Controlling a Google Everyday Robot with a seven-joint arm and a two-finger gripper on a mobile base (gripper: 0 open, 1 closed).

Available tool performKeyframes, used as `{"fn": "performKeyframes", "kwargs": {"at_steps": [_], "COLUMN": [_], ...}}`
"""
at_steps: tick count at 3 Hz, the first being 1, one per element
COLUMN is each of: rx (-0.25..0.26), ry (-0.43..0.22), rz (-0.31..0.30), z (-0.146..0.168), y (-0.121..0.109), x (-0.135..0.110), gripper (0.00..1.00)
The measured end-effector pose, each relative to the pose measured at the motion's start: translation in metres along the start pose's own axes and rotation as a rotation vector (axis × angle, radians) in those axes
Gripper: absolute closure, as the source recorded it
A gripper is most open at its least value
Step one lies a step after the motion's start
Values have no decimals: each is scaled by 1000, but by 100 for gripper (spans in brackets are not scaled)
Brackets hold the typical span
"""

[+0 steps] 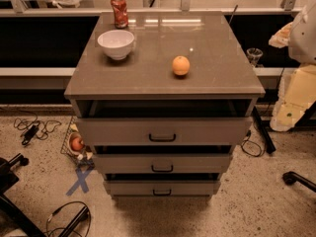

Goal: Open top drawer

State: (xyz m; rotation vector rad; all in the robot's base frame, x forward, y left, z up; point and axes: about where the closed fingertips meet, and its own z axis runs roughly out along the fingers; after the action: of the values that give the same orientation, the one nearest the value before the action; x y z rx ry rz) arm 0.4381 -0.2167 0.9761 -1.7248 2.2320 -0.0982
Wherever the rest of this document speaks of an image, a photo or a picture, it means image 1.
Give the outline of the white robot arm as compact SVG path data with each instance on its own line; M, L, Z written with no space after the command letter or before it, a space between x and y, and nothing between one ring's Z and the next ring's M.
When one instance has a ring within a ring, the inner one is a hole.
M300 63L281 77L270 121L272 130L288 131L316 102L316 0L309 0L291 23L272 35L269 45L287 46L289 57Z

